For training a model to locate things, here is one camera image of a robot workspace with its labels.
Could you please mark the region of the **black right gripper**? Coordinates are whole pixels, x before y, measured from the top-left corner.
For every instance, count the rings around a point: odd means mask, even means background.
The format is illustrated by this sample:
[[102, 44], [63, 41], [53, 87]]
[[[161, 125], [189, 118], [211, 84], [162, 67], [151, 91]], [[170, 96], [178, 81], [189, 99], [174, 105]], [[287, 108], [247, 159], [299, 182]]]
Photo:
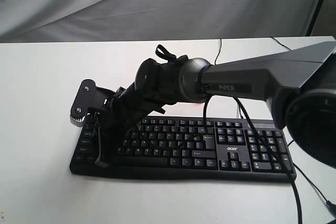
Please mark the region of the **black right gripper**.
[[124, 136], [153, 111], [165, 113], [165, 101], [156, 93], [145, 94], [135, 85], [120, 87], [116, 92], [97, 86], [88, 86], [88, 128], [97, 135], [98, 156], [95, 165], [107, 168], [115, 149], [121, 145]]

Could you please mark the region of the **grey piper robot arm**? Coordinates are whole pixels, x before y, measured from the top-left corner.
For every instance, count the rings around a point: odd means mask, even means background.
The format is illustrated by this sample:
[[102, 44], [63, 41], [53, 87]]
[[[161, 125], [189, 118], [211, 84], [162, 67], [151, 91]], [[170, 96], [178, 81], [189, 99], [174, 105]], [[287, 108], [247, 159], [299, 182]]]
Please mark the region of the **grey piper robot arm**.
[[212, 96], [267, 103], [278, 129], [314, 159], [335, 167], [335, 42], [213, 65], [177, 57], [162, 45], [158, 63], [147, 59], [135, 81], [108, 99], [102, 129], [124, 134], [153, 111], [178, 102], [204, 103]]

